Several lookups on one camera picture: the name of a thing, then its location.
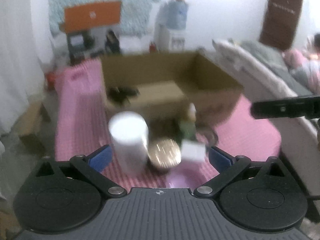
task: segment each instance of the gray ribbed surface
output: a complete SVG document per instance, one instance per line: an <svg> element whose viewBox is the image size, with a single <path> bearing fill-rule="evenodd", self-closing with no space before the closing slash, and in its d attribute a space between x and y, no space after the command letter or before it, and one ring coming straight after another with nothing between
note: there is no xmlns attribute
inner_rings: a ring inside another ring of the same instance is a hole
<svg viewBox="0 0 320 240"><path fill-rule="evenodd" d="M226 220L211 200L194 198L187 189L134 188L109 200L95 220L61 235L24 232L18 240L307 240L299 230L258 234Z"/></svg>

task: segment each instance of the gray blanket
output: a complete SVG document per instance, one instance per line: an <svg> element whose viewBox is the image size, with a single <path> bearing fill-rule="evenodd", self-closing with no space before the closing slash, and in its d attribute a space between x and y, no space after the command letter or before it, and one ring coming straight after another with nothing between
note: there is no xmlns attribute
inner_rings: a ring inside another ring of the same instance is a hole
<svg viewBox="0 0 320 240"><path fill-rule="evenodd" d="M240 46L254 56L258 61L263 63L276 76L281 78L290 89L292 89L298 96L312 96L313 93L308 90L306 82L302 82L305 86L300 84L289 73L286 64L283 61L281 51L272 47L261 44L258 41L243 41ZM318 129L318 119L311 119L310 122Z"/></svg>

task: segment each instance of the cardboard box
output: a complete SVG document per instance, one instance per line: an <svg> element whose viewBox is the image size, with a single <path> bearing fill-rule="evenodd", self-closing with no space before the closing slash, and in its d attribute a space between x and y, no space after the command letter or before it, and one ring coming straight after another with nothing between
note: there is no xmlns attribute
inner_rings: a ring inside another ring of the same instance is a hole
<svg viewBox="0 0 320 240"><path fill-rule="evenodd" d="M215 125L230 116L243 90L236 80L196 52L103 56L101 62L108 117L134 111L147 122L174 118L192 102L197 120ZM115 105L106 92L118 86L142 88L143 96L132 99L132 104Z"/></svg>
<svg viewBox="0 0 320 240"><path fill-rule="evenodd" d="M19 231L21 231L21 227L15 215L0 211L0 239L7 240L9 239L8 233L17 235Z"/></svg>
<svg viewBox="0 0 320 240"><path fill-rule="evenodd" d="M35 154L43 156L46 149L38 137L42 121L50 122L51 119L41 101L32 102L26 112L19 117L12 128L22 143Z"/></svg>

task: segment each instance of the metal screw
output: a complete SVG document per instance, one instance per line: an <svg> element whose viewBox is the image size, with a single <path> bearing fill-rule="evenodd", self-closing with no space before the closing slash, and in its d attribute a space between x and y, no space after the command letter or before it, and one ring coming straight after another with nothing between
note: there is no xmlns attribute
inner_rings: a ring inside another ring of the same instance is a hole
<svg viewBox="0 0 320 240"><path fill-rule="evenodd" d="M212 188L208 186L201 186L197 188L197 191L201 194L210 194L212 192Z"/></svg>
<svg viewBox="0 0 320 240"><path fill-rule="evenodd" d="M124 189L122 187L111 187L108 192L112 195L119 195L124 192Z"/></svg>

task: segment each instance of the brown door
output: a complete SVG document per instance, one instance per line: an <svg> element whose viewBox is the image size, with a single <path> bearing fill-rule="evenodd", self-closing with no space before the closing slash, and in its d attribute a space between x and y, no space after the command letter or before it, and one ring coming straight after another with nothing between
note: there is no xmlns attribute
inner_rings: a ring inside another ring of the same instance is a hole
<svg viewBox="0 0 320 240"><path fill-rule="evenodd" d="M292 45L303 0L268 0L260 42L281 50Z"/></svg>

